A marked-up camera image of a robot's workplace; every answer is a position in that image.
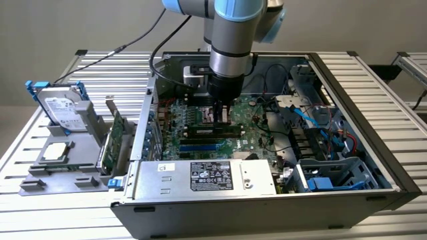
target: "aluminum extrusion table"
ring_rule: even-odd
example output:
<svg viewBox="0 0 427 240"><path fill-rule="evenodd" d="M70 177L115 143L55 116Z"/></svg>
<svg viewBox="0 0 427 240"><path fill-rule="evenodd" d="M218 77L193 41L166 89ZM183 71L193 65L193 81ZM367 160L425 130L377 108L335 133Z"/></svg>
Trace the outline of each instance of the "aluminum extrusion table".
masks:
<svg viewBox="0 0 427 240"><path fill-rule="evenodd" d="M102 58L107 52L77 56L66 72ZM427 194L427 125L357 55L319 52L322 60L386 142L416 183ZM150 77L150 53L123 52L77 72L99 115L111 120L105 104L115 95L121 113L139 120ZM133 239L110 203L121 192L90 192L22 197L19 184L29 174L50 131L39 108L0 160L0 239ZM206 239L427 239L427 196L395 211L381 211L351 229L285 232Z"/></svg>

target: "black cable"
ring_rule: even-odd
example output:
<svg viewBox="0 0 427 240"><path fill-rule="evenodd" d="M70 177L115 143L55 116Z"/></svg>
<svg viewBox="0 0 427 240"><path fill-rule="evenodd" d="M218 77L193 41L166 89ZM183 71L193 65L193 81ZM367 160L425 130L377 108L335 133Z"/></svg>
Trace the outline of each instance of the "black cable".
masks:
<svg viewBox="0 0 427 240"><path fill-rule="evenodd" d="M269 76L269 72L270 72L270 70L273 69L273 67L275 67L275 66L278 66L278 67L281 67L283 70L285 70L285 76L286 76L286 79L289 79L289 74L290 74L290 72L289 72L289 70L287 70L287 68L282 65L282 64L279 64L279 63L275 63L275 64L271 64L270 65L270 67L267 68L267 71L266 71L266 74L265 74L265 92L269 92L269 88L267 88L267 76Z"/></svg>
<svg viewBox="0 0 427 240"><path fill-rule="evenodd" d="M159 51L159 49L163 47L163 45L170 41L170 39L174 37L174 35L181 31L181 29L185 27L186 23L189 22L189 20L193 18L193 16L189 16L186 18L186 20L182 22L182 24L178 26L178 28L175 29L175 31L167 36L167 38L163 40L163 42L161 42L159 46L154 49L153 51L153 54L150 56L150 61L149 61L149 64L150 64L150 68L153 70L153 72L161 77L163 78L167 82L178 85L178 86L182 86L187 89L197 89L195 87L193 86L189 86L187 84L179 82L179 81L175 81L170 78L167 78L161 72L159 70L155 68L155 65L154 65L154 60L155 60L155 56L157 56L157 53Z"/></svg>
<svg viewBox="0 0 427 240"><path fill-rule="evenodd" d="M133 44L135 44L139 40L142 40L150 33L151 31L155 29L163 15L166 14L167 9L165 8L161 16L158 17L157 21L154 22L154 25L151 26L151 28L149 29L149 31L141 35L134 41L131 41L129 44L122 45L121 47L118 47L113 52L110 52L101 60L93 62L91 64L78 68L77 70L71 71L70 73L67 73L65 76L62 76L59 79L55 80L54 84L57 84L61 80L63 80L65 78L67 78L70 75L73 75L75 72L82 71L83 69L87 69L89 67L94 66L95 64L101 63L102 61L105 61L106 59L109 59L111 56L117 55L118 53L121 53L129 46L131 46Z"/></svg>
<svg viewBox="0 0 427 240"><path fill-rule="evenodd" d="M253 55L253 68L251 71L249 72L249 74L246 74L245 76L250 76L254 73L255 67L257 67L257 63L259 62L259 54L257 52L254 52Z"/></svg>
<svg viewBox="0 0 427 240"><path fill-rule="evenodd" d="M281 152L281 151L283 151L283 150L286 150L286 149L289 149L289 148L291 148L293 146L286 146L285 148L282 148L282 149L279 149L279 150L270 150L269 148L267 148L267 144L265 144L265 149L269 151L269 152L271 152L271 153L277 153L277 152Z"/></svg>
<svg viewBox="0 0 427 240"><path fill-rule="evenodd" d="M282 131L270 131L270 130L262 128L257 123L255 123L255 126L259 128L259 130L265 131L265 132L269 133L269 134L283 134L285 136L289 136L289 135L287 135L285 132L282 132Z"/></svg>
<svg viewBox="0 0 427 240"><path fill-rule="evenodd" d="M427 90L425 90L425 91L422 92L422 94L421 94L421 96L420 96L420 98L418 98L417 104L416 104L416 106L413 107L413 110L414 110L414 111L416 111L416 109L420 107L420 105L421 105L421 103L422 103L422 100L424 100L424 98L426 97L426 95L427 95Z"/></svg>

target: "white wall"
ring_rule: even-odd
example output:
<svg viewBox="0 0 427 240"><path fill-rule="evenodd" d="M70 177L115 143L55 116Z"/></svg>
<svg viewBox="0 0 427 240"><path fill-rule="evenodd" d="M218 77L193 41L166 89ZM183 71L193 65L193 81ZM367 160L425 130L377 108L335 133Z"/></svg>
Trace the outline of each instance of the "white wall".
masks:
<svg viewBox="0 0 427 240"><path fill-rule="evenodd" d="M385 64L398 51L427 52L427 0L285 2L289 11L278 39L255 44L255 50L353 50L369 63ZM25 82L55 80L78 49L109 51L133 40L162 8L161 0L0 0L0 104L34 105ZM183 19L169 12L159 28L130 50L151 51ZM195 50L202 41L203 21L195 18L165 50ZM422 90L414 81L394 85L404 97L417 99Z"/></svg>
<svg viewBox="0 0 427 240"><path fill-rule="evenodd" d="M0 106L0 158L34 115L34 106Z"/></svg>

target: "wires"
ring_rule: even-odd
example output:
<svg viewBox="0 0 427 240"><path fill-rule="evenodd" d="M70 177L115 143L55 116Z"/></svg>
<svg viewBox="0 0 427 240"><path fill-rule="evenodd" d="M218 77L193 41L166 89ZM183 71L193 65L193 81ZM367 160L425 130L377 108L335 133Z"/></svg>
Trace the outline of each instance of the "wires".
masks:
<svg viewBox="0 0 427 240"><path fill-rule="evenodd" d="M167 100L159 101L159 102L154 103L154 105L169 104L169 103L171 103L174 101L175 101L175 97L173 97L173 98L167 99Z"/></svg>
<svg viewBox="0 0 427 240"><path fill-rule="evenodd" d="M420 98L418 98L418 101L417 101L417 104L416 104L416 106L413 107L413 110L416 111L417 110L417 108L420 107L420 105L421 105L421 103L422 103L422 100L424 100L424 98L427 96L427 90L425 90L424 92L422 92L422 94L421 94L421 96L420 96Z"/></svg>
<svg viewBox="0 0 427 240"><path fill-rule="evenodd" d="M358 148L358 140L357 140L355 136L351 135L349 132L347 132L347 136L349 136L349 138L351 138L351 140L353 140L353 150L351 150L351 153L355 154L355 153L357 153L357 148Z"/></svg>
<svg viewBox="0 0 427 240"><path fill-rule="evenodd" d="M279 64L279 63L275 63L275 64L271 64L270 67L267 68L267 71L266 71L266 74L265 74L265 87L263 87L263 93L267 93L269 92L269 87L267 87L267 76L269 76L269 72L270 70L273 69L273 67L281 67L283 70L285 70L285 76L286 76L286 79L289 79L289 70L287 68Z"/></svg>
<svg viewBox="0 0 427 240"><path fill-rule="evenodd" d="M265 102L258 106L258 108L257 108L257 110L255 110L255 113L254 113L254 115L253 115L253 119L254 119L254 117L257 116L257 113L259 112L261 107L271 104L271 103L275 101L274 99L266 101L265 98L262 98L262 97L259 97L259 98L261 98ZM266 132L266 133L269 133L269 134L283 134L285 136L289 136L289 135L287 135L285 132L282 132L282 131L271 131L271 130L269 130L269 129L262 128L262 127L259 126L258 122L255 122L255 121L254 121L254 124L255 124L255 126L258 127L259 130L262 130L263 132ZM287 147L285 147L285 148L282 148L282 149L279 149L279 150L271 150L271 149L267 148L267 142L266 142L266 144L263 145L263 148L266 149L266 151L269 151L269 152L271 152L271 153L281 152L281 151L283 151L283 150L286 150L286 149L289 149L289 148L293 147L293 146L287 146Z"/></svg>
<svg viewBox="0 0 427 240"><path fill-rule="evenodd" d="M129 44L122 45L121 47L118 47L113 52L110 52L102 59L99 59L98 61L93 62L91 64L78 68L77 70L69 72L65 76L62 76L59 79L55 80L54 84L57 84L61 80L63 80L65 78L67 78L70 75L73 75L75 72L82 71L83 69L87 69L89 67L94 66L95 64L101 63L102 61L105 61L106 59L109 59L111 56L117 55L118 53L121 53L125 49L127 49L129 46L131 46L133 44L135 44L139 40L142 40L150 33L151 31L155 29L163 15L166 14L167 9L165 8L161 16L158 17L157 21L154 22L154 25L151 26L151 28L149 29L149 31L141 35L134 41L131 41Z"/></svg>
<svg viewBox="0 0 427 240"><path fill-rule="evenodd" d="M255 123L255 126L259 128L259 130L265 131L266 133L269 134L283 134L285 136L289 136L285 132L282 131L270 131L267 129L263 129L257 123Z"/></svg>
<svg viewBox="0 0 427 240"><path fill-rule="evenodd" d="M246 77L254 73L258 62L259 62L259 54L257 52L254 52L254 54L253 54L253 68L251 68L251 71L249 72L249 74L245 75Z"/></svg>
<svg viewBox="0 0 427 240"><path fill-rule="evenodd" d="M178 28L175 29L175 31L167 36L167 38L163 40L163 42L161 42L159 46L154 49L153 51L153 54L150 56L150 61L149 61L149 64L150 64L150 68L153 70L153 72L161 77L163 78L167 82L170 82L171 84L175 84L177 86L181 86L181 87L185 87L187 89L197 89L195 87L193 86L189 86L187 84L179 82L179 81L175 81L170 78L167 78L161 72L159 70L155 68L155 65L154 65L154 60L155 60L155 56L157 56L157 53L159 51L159 49L165 46L165 44L171 40L171 38L175 36L175 34L182 30L182 28L185 27L185 25L187 24L189 20L193 18L193 16L189 16L186 18L186 20L182 22L182 24L178 26Z"/></svg>
<svg viewBox="0 0 427 240"><path fill-rule="evenodd" d="M281 152L281 151L283 151L283 150L286 150L286 149L289 149L289 148L291 148L293 146L286 146L285 148L282 148L282 149L279 149L279 150L270 150L269 148L267 148L267 144L265 144L265 146L263 146L263 148L269 151L269 152L271 152L271 153L277 153L277 152Z"/></svg>

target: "robotic arm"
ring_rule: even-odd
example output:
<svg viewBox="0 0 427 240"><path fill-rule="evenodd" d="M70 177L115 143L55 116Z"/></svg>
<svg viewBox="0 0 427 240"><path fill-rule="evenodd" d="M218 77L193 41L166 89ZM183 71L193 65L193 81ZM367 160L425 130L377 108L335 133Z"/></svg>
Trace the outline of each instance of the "robotic arm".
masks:
<svg viewBox="0 0 427 240"><path fill-rule="evenodd" d="M205 18L211 45L207 91L226 105L241 96L254 41L273 43L286 15L283 0L162 0L181 14Z"/></svg>

